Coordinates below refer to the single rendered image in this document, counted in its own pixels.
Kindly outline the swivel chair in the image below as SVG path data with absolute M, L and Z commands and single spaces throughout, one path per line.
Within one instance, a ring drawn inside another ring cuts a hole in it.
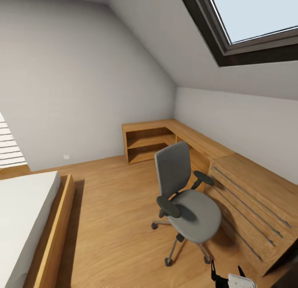
M 171 224 L 178 231 L 170 256 L 165 259 L 166 266 L 171 265 L 177 241 L 183 242 L 185 238 L 197 244 L 204 254 L 204 262 L 210 264 L 210 257 L 200 244 L 217 233 L 222 215 L 216 202 L 196 188 L 201 182 L 209 185 L 215 182 L 208 175 L 195 170 L 194 175 L 198 179 L 192 188 L 179 192 L 186 187 L 191 176 L 190 152 L 186 141 L 158 149 L 154 159 L 160 190 L 160 196 L 156 199 L 161 207 L 159 217 L 166 216 L 168 221 L 152 221 L 151 227 L 155 229 L 156 223 Z

